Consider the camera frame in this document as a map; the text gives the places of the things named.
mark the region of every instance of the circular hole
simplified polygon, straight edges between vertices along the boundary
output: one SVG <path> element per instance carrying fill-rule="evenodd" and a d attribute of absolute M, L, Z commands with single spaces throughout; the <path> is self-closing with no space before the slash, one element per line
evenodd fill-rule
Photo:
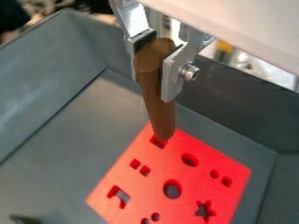
<path fill-rule="evenodd" d="M 163 193 L 169 199 L 171 200 L 178 199 L 182 196 L 182 192 L 183 192 L 183 188 L 177 180 L 171 179 L 165 183 Z"/>
<path fill-rule="evenodd" d="M 150 224 L 150 220 L 147 218 L 142 219 L 141 224 Z"/>
<path fill-rule="evenodd" d="M 182 154 L 182 161 L 190 167 L 197 167 L 199 165 L 199 159 L 191 153 Z"/>
<path fill-rule="evenodd" d="M 154 213 L 153 214 L 153 221 L 159 221 L 161 220 L 161 214 L 159 213 Z"/>
<path fill-rule="evenodd" d="M 217 170 L 211 170 L 211 171 L 210 171 L 210 176 L 211 176 L 214 179 L 217 179 L 217 178 L 221 176 L 221 174 L 219 174 L 219 172 L 218 172 Z"/>

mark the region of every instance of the bolt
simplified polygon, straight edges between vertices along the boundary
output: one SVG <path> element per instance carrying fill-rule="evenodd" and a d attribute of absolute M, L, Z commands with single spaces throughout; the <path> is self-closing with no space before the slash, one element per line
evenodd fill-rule
<path fill-rule="evenodd" d="M 206 35 L 205 41 L 209 41 L 211 39 L 211 35 Z"/>
<path fill-rule="evenodd" d="M 189 63 L 185 65 L 182 69 L 182 77 L 189 81 L 194 82 L 198 78 L 201 69 L 193 65 L 193 63 Z"/>

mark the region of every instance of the red shape sorter board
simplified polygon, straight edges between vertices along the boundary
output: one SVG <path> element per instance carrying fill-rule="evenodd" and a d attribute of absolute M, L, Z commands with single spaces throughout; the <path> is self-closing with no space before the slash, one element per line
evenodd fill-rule
<path fill-rule="evenodd" d="M 250 169 L 177 129 L 169 143 L 149 123 L 91 192 L 109 224 L 229 224 Z"/>

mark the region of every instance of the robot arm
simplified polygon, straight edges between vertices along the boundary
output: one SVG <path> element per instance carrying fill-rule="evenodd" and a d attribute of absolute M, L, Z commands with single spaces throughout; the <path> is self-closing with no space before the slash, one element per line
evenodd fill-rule
<path fill-rule="evenodd" d="M 145 7 L 137 0 L 110 0 L 110 5 L 126 35 L 126 50 L 134 61 L 137 52 L 155 39 L 157 32 L 149 27 Z M 183 80 L 197 79 L 199 68 L 193 64 L 194 57 L 215 39 L 185 24 L 182 31 L 187 32 L 185 39 L 187 42 L 163 61 L 162 100 L 166 103 L 182 92 Z M 131 64 L 135 81 L 134 63 Z"/>

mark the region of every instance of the square hole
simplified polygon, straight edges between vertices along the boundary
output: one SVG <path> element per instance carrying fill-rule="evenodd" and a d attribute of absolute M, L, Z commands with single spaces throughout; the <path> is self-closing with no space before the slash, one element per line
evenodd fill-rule
<path fill-rule="evenodd" d="M 134 159 L 130 166 L 137 170 L 139 168 L 141 164 L 142 163 L 137 159 Z"/>
<path fill-rule="evenodd" d="M 151 169 L 145 165 L 141 169 L 141 173 L 147 177 L 151 172 Z"/>

